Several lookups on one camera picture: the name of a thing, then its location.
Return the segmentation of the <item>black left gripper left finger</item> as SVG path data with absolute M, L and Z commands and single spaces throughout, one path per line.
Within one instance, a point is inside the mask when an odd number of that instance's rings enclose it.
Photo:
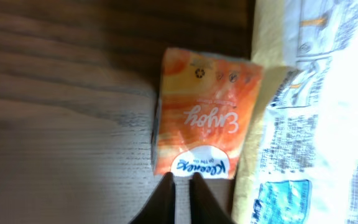
M 175 205 L 176 185 L 173 174 L 167 172 L 130 224 L 174 224 Z

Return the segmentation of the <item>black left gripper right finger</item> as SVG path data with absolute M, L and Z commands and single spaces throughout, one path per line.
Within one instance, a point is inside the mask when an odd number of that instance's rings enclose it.
M 191 224 L 234 224 L 199 172 L 190 180 Z

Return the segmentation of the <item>orange Kleenex tissue pack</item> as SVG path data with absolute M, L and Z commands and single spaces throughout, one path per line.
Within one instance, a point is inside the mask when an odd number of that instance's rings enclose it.
M 154 175 L 233 179 L 263 68 L 243 58 L 167 48 L 152 139 Z

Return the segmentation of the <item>wet wipes pack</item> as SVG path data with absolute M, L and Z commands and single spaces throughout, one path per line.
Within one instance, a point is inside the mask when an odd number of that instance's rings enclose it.
M 358 0 L 257 1 L 236 223 L 358 223 Z

